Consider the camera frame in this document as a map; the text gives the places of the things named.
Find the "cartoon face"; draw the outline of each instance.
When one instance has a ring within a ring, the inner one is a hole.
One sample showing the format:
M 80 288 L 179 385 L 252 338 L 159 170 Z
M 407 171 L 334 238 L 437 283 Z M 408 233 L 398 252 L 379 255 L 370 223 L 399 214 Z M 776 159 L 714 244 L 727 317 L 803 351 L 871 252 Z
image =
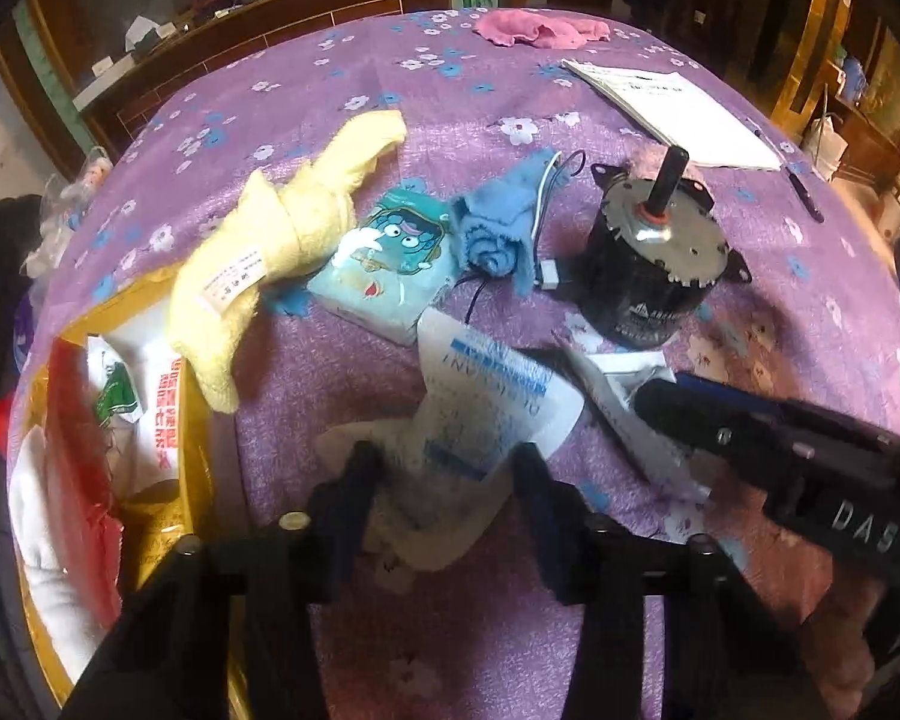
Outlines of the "cartoon face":
M 443 238 L 443 228 L 409 208 L 381 210 L 367 227 L 380 230 L 380 251 L 368 252 L 364 268 L 411 275 L 429 269 L 431 254 Z

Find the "wooden railing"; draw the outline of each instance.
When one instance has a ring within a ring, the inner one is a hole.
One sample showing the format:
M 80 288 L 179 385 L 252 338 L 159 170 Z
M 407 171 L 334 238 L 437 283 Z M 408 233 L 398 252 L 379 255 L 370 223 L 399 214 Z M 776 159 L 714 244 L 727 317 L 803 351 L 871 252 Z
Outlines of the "wooden railing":
M 663 16 L 661 37 L 724 74 L 733 55 L 744 0 L 672 0 Z

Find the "human hand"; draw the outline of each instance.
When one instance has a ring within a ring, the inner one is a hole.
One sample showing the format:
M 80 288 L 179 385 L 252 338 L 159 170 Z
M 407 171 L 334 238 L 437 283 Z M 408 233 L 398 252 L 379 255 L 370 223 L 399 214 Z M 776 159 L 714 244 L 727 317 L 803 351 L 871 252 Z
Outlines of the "human hand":
M 833 583 L 797 632 L 803 661 L 834 720 L 850 720 L 874 678 L 866 620 L 884 584 L 856 566 L 834 562 Z

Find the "teal tissue package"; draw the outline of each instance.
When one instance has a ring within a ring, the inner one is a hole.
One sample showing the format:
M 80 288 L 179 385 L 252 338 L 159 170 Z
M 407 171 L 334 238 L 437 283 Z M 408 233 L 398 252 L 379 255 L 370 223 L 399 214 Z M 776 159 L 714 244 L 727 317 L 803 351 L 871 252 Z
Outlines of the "teal tissue package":
M 429 194 L 386 192 L 341 239 L 307 289 L 338 317 L 409 346 L 416 321 L 460 277 L 448 207 Z

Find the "towel label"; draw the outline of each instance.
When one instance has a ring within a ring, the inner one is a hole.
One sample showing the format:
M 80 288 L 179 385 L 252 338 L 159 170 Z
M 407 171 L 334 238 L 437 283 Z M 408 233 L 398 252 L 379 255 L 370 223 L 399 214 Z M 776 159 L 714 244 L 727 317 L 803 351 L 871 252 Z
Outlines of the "towel label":
M 200 297 L 210 309 L 222 314 L 237 295 L 252 287 L 266 276 L 264 254 L 260 247 L 252 247 L 229 265 L 217 271 L 200 291 Z

